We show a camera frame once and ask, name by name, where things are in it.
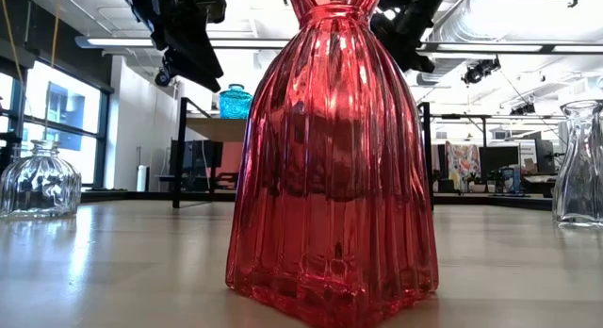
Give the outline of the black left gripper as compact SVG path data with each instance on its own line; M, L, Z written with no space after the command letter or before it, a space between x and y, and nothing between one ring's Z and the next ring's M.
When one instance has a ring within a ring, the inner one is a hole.
M212 92L220 91L223 70L206 27L225 19L225 0L124 0L139 23L151 32L163 55L162 73L169 81L184 77Z

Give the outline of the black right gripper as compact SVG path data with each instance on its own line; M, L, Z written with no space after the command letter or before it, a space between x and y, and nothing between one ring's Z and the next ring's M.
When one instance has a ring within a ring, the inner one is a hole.
M382 12L392 9L396 13L394 23L383 14L374 14L370 30L395 60L403 72L409 70L432 73L433 62L420 55L416 48L420 41L412 40L398 32L423 32L433 26L433 17L444 0L380 0Z

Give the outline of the blue squat embossed glass vase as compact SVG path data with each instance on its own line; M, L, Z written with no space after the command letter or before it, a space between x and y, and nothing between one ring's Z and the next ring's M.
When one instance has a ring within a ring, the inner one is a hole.
M222 119L247 119L253 96L241 84L230 84L219 93L220 117Z

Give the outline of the large red ribbed glass vase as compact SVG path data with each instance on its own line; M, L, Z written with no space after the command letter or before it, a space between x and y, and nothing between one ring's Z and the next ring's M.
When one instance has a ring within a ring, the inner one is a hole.
M439 285L416 103L379 0L290 0L253 96L225 282L319 328L375 328Z

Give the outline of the clear squat ribbed glass vase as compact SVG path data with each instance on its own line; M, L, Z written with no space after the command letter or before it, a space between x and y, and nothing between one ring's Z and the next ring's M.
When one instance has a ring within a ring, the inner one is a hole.
M81 202L82 176L58 156L58 142L33 140L31 155L0 176L0 219L71 217Z

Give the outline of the clear tall twisted glass vase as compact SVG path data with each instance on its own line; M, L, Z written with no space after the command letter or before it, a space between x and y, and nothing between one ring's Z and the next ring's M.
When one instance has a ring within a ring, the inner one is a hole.
M559 225L603 227L603 100L562 106L568 142L553 192Z

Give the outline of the black ceiling track spotlight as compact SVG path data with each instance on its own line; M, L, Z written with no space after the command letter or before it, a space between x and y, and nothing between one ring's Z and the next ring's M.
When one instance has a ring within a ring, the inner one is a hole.
M479 59L466 66L466 72L461 76L461 80L467 85L473 85L481 82L483 78L491 75L501 68L498 57L492 59Z

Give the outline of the dark monitor screen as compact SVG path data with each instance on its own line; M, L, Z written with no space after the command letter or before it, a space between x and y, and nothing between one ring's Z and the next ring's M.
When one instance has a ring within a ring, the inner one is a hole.
M174 174L178 162L183 173L195 176L210 176L213 168L221 166L223 143L211 140L190 140L184 145L183 158L177 160L178 141L171 142L170 174Z

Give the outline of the colourful patterned cloth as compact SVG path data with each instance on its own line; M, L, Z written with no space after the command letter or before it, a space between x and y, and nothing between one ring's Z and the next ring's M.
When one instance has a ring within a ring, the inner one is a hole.
M461 190L462 181L481 178L480 147L462 144L445 144L448 165L448 179L453 181L454 189Z

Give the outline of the black computer monitor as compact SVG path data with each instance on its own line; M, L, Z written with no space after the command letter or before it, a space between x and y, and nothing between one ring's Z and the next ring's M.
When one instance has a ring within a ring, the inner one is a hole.
M498 171L519 163L519 148L517 146L488 146L480 147L481 175L487 176L491 171Z

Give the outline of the blue box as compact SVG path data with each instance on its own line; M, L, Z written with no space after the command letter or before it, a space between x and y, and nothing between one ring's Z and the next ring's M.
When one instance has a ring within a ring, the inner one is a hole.
M521 192L521 174L517 166L504 167L500 170L502 191L516 194Z

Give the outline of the silver ventilation duct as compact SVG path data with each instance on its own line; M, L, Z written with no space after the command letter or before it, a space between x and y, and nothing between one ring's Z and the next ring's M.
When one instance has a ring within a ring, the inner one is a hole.
M444 0L422 41L500 41L512 29L517 0Z

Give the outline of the dark window frame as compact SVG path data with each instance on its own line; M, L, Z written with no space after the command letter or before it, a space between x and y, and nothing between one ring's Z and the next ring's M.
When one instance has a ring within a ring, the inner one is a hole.
M0 139L9 161L31 154L35 139L58 143L59 157L81 173L83 186L103 185L110 94L44 60L18 70L0 58Z

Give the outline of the black table edge rail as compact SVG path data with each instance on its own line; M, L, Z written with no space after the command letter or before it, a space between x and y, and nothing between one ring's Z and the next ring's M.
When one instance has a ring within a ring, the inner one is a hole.
M234 193L181 193L181 202L233 202L236 198ZM173 194L170 192L136 192L136 191L84 191L81 195L81 203L100 203L111 201L172 201ZM491 205L530 210L550 211L552 200L537 197L508 197L493 196L489 194L442 194L436 193L432 199L434 205Z

